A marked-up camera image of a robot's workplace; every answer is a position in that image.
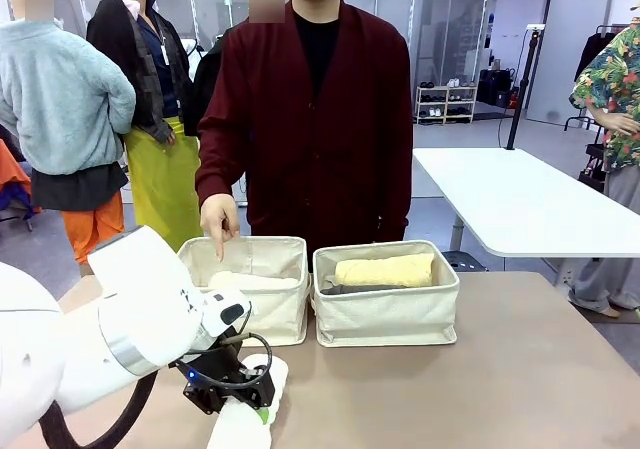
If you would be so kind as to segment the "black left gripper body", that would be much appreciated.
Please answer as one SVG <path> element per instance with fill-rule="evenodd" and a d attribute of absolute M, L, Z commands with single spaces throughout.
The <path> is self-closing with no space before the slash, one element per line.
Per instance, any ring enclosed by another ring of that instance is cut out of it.
<path fill-rule="evenodd" d="M 271 347 L 265 346 L 266 361 L 255 368 L 238 359 L 241 347 L 241 342 L 215 343 L 189 362 L 186 357 L 174 362 L 174 368 L 186 379 L 183 395 L 205 414 L 219 413 L 229 398 L 255 410 L 273 402 L 276 390 L 270 374 Z"/>

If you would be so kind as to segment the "person's right hand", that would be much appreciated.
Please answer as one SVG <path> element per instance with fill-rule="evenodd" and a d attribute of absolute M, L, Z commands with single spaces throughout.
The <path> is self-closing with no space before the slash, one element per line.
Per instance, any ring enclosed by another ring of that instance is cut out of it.
<path fill-rule="evenodd" d="M 224 244 L 240 235 L 235 199 L 229 194 L 214 194 L 201 205 L 201 227 L 214 242 L 219 261 L 224 258 Z"/>

